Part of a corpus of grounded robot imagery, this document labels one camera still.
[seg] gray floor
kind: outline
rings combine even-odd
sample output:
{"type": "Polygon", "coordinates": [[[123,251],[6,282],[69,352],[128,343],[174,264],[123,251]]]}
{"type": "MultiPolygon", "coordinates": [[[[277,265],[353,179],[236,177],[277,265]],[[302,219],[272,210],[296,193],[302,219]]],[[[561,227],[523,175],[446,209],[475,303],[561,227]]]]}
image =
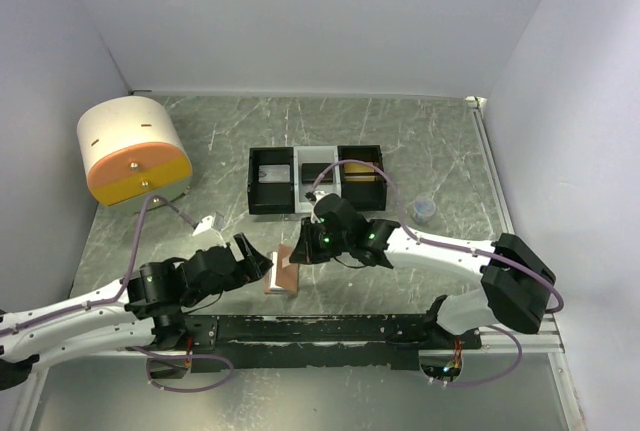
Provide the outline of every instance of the gray floor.
{"type": "MultiPolygon", "coordinates": [[[[194,217],[214,211],[228,220],[229,240],[244,232],[263,254],[294,245],[296,216],[250,216],[246,182],[255,146],[379,144],[384,165],[407,201],[429,192],[437,216],[421,229],[445,236],[491,239],[501,229],[475,123],[460,99],[157,98],[171,113],[194,165],[191,192],[178,204],[194,217]]],[[[394,218],[395,198],[379,216],[394,218]]],[[[73,288],[82,294],[122,276],[135,218],[100,208],[73,288]]],[[[190,238],[168,209],[150,213],[138,263],[190,256],[213,243],[190,238]]],[[[297,298],[265,295],[262,283],[225,294],[217,313],[348,314],[420,312],[441,294],[468,284],[428,269],[350,270],[330,263],[301,270],[297,298]]]]}
{"type": "MultiPolygon", "coordinates": [[[[425,231],[489,239],[500,232],[498,206],[472,114],[455,99],[160,98],[195,167],[180,205],[194,216],[225,214],[225,238],[247,234],[262,252],[294,243],[294,216],[247,213],[249,148],[302,144],[380,144],[387,170],[407,197],[432,193],[439,211],[425,231]]],[[[393,199],[389,211],[396,212],[393,199]]],[[[120,277],[131,250],[132,216],[100,208],[73,294],[120,277]]],[[[138,262],[188,256],[207,245],[168,209],[147,222],[138,262]]],[[[301,271],[297,298],[265,296],[256,283],[228,293],[218,313],[312,314],[420,312],[442,293],[466,286],[428,269],[352,271],[334,265],[301,271]]],[[[464,379],[495,374],[514,355],[465,358],[464,379]]],[[[144,359],[89,357],[51,369],[33,431],[92,429],[221,430],[564,430],[547,354],[527,354],[514,373],[476,389],[427,385],[419,372],[384,367],[246,370],[224,387],[197,395],[147,385],[144,359]]],[[[196,375],[193,386],[218,374],[196,375]]]]}

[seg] floor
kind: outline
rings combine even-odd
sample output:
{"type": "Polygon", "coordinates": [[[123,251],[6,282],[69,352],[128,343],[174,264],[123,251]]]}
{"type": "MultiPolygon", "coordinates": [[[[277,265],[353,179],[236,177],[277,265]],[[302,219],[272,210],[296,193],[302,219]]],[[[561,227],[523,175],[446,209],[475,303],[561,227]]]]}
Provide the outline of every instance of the floor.
{"type": "MultiPolygon", "coordinates": [[[[192,189],[177,204],[193,217],[226,218],[226,240],[247,235],[263,254],[295,245],[299,217],[250,216],[246,183],[249,148],[379,144],[384,166],[407,201],[428,192],[438,211],[419,228],[445,236],[492,239],[501,231],[475,122],[460,99],[159,97],[193,161],[192,189]]],[[[387,211],[395,218],[390,193],[387,211]]],[[[89,234],[72,295],[119,278],[129,260],[135,217],[101,207],[89,234]]],[[[168,209],[150,213],[138,263],[189,257],[211,246],[190,237],[168,209]]],[[[262,283],[223,295],[217,313],[349,314],[424,312],[441,294],[469,285],[428,269],[351,270],[336,263],[304,267],[297,298],[265,295],[262,283]]]]}

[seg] wall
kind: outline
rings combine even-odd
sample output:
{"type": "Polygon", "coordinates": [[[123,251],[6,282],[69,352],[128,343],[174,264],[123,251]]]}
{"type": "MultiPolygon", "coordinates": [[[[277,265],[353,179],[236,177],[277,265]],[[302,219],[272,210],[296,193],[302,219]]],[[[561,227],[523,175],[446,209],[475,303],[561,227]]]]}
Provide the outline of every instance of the wall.
{"type": "Polygon", "coordinates": [[[640,412],[640,0],[543,0],[489,97],[517,231],[558,275],[589,429],[640,412]]]}
{"type": "Polygon", "coordinates": [[[539,1],[85,3],[134,89],[463,97],[488,94],[539,1]]]}
{"type": "MultiPolygon", "coordinates": [[[[96,203],[75,124],[124,85],[79,0],[0,0],[0,308],[68,293],[96,203]]],[[[0,429],[18,390],[0,393],[0,429]]]]}

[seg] white wall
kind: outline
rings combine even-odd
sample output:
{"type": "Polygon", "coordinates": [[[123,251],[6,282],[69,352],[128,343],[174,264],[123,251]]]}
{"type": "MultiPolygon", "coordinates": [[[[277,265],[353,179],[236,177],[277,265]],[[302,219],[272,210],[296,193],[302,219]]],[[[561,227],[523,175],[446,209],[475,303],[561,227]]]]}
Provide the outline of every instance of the white wall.
{"type": "MultiPolygon", "coordinates": [[[[0,0],[0,309],[69,292],[96,207],[76,121],[124,93],[79,0],[0,0]]],[[[0,430],[18,393],[0,392],[0,430]]]]}
{"type": "Polygon", "coordinates": [[[591,430],[640,409],[640,0],[543,0],[489,98],[516,230],[558,276],[591,430]]]}
{"type": "Polygon", "coordinates": [[[539,1],[85,3],[134,89],[486,96],[539,1]]]}

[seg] gray marble table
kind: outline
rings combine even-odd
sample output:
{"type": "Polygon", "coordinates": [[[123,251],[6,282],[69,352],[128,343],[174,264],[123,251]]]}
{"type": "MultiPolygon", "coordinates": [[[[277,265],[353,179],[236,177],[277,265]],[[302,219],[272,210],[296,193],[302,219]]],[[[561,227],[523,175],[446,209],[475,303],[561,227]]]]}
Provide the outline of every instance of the gray marble table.
{"type": "MultiPolygon", "coordinates": [[[[491,239],[502,230],[472,111],[444,98],[155,97],[163,104],[194,166],[190,192],[177,204],[193,217],[217,211],[226,240],[243,232],[263,254],[294,245],[300,216],[251,216],[247,208],[249,148],[257,146],[379,144],[385,169],[407,201],[431,194],[435,218],[422,229],[445,236],[491,239]]],[[[397,205],[389,193],[387,211],[397,205]]],[[[94,290],[124,273],[136,217],[97,211],[72,295],[94,290]]],[[[190,256],[212,241],[192,238],[169,209],[147,219],[138,264],[190,256]]],[[[265,295],[254,283],[223,295],[222,314],[352,314],[423,312],[441,294],[469,284],[429,269],[352,270],[337,263],[301,268],[297,297],[265,295]]]]}

